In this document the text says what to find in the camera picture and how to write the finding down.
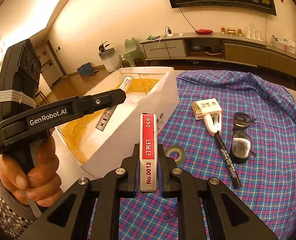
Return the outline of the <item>person's left hand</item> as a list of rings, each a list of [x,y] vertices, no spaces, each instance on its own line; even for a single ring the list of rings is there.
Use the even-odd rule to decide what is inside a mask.
[[[41,207],[50,207],[63,194],[61,178],[57,174],[59,158],[52,136],[38,148],[37,158],[38,165],[26,173],[14,158],[0,155],[0,180],[21,204],[28,205],[30,199]]]

